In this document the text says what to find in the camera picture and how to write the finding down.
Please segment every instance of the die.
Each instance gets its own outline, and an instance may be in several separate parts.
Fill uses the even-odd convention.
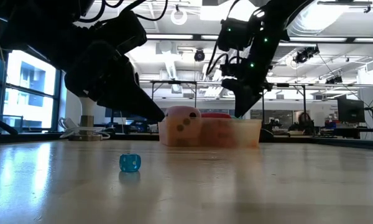
[[[173,106],[159,123],[160,142],[166,146],[198,146],[201,113],[190,106]]]
[[[137,154],[122,154],[119,165],[123,172],[136,172],[141,167],[141,157]]]

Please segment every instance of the pink die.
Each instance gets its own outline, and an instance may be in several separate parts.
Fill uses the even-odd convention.
[[[159,123],[160,142],[167,146],[197,146],[201,130],[201,113],[190,106],[173,106]]]

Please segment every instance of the camera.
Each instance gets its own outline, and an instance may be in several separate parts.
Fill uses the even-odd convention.
[[[205,53],[203,52],[203,50],[202,49],[196,50],[195,61],[202,62],[204,59],[205,59]]]

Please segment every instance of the table surface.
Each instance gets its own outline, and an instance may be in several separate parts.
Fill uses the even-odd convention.
[[[119,172],[122,153],[139,172]],[[373,223],[373,151],[315,144],[0,146],[0,223]]]

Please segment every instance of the red object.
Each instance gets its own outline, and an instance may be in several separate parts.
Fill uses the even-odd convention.
[[[231,115],[224,113],[203,113],[201,114],[202,118],[227,118],[232,119]]]

